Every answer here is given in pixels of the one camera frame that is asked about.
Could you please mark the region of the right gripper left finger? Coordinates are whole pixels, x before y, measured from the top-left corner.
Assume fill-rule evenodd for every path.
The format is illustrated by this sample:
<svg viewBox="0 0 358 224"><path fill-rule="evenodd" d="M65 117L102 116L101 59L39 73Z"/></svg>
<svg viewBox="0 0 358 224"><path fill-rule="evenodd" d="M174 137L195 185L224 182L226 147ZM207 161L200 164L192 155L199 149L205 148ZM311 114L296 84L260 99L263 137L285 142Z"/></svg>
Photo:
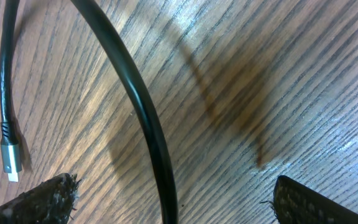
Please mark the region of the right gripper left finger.
<svg viewBox="0 0 358 224"><path fill-rule="evenodd" d="M0 223L68 223L80 181L61 173L0 206Z"/></svg>

